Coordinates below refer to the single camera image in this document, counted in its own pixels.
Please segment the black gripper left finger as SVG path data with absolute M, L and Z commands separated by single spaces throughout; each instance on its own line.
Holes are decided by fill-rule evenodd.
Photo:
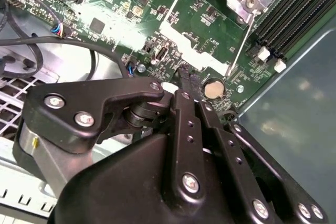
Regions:
M 168 150 L 166 204 L 205 201 L 202 123 L 198 101 L 181 76 L 173 92 L 149 77 L 44 84 L 28 91 L 23 151 L 57 200 L 81 171 L 147 137 L 163 135 Z

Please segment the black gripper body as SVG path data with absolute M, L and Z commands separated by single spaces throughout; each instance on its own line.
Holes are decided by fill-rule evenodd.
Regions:
M 183 216 L 163 200 L 166 136 L 147 137 L 93 164 L 64 187 L 54 223 L 245 223 L 224 193 L 214 158 L 203 153 L 205 202 Z

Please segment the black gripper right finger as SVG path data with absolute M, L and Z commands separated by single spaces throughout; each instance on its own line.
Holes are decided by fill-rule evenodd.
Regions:
M 329 222 L 323 208 L 241 124 L 221 124 L 201 99 L 199 76 L 190 77 L 190 88 L 234 223 Z

